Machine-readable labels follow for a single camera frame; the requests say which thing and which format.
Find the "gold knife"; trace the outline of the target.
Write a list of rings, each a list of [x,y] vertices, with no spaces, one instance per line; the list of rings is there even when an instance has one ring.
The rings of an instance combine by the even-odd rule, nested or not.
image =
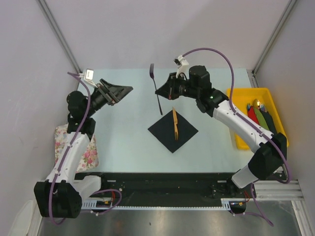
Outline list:
[[[175,140],[177,141],[179,138],[178,118],[177,118],[177,112],[174,107],[172,108],[172,113],[173,113],[173,122],[174,122],[174,136],[175,136]]]

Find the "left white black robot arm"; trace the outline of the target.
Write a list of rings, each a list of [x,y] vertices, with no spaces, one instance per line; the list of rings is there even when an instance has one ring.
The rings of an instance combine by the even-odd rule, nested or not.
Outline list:
[[[83,201],[101,188],[101,178],[87,176],[75,181],[79,162],[93,139],[96,121],[92,116],[104,105],[113,106],[125,98],[131,86],[119,86],[100,79],[93,92],[71,92],[67,98],[66,142],[53,170],[34,186],[42,217],[76,218]]]

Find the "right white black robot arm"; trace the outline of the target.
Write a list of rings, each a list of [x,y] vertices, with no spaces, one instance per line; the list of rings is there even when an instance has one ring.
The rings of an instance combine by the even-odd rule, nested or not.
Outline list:
[[[255,181],[266,180],[286,163],[286,136],[282,133],[274,134],[245,116],[228,96],[212,87],[205,66],[191,67],[188,79],[182,73],[170,73],[167,81],[155,93],[168,100],[180,96],[195,99],[202,113],[222,122],[247,143],[253,157],[230,178],[239,189]]]

